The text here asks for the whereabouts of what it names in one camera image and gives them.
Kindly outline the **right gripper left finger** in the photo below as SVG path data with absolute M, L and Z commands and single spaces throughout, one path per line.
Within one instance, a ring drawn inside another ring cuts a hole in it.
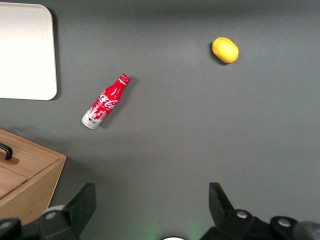
M 78 240 L 96 207 L 96 185 L 86 183 L 67 204 L 43 212 L 39 218 L 39 238 Z

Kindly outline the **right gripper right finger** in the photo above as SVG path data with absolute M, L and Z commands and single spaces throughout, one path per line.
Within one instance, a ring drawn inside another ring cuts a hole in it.
M 214 227 L 214 240 L 245 240 L 254 226 L 254 217 L 246 210 L 235 209 L 217 182 L 209 184 L 208 205 Z

